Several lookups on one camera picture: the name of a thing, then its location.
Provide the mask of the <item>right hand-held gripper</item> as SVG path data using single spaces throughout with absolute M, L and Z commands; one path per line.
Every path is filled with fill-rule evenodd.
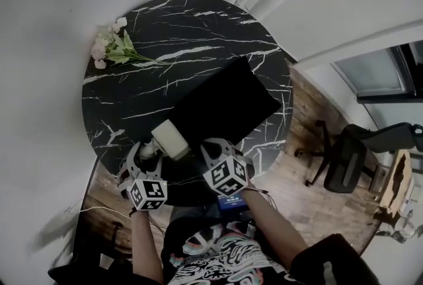
M 246 188 L 255 171 L 252 160 L 237 155 L 236 149 L 223 138 L 208 138 L 200 145 L 208 170 L 203 174 L 208 186 L 224 197 Z

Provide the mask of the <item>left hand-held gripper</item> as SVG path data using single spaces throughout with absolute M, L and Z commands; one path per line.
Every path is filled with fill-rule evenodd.
M 161 177 L 163 156 L 157 155 L 147 160 L 139 168 L 135 162 L 139 157 L 140 142 L 137 142 L 129 151 L 126 163 L 120 169 L 118 190 L 121 195 L 132 202 L 137 211 L 151 211 L 159 209 L 168 198 L 167 181 Z

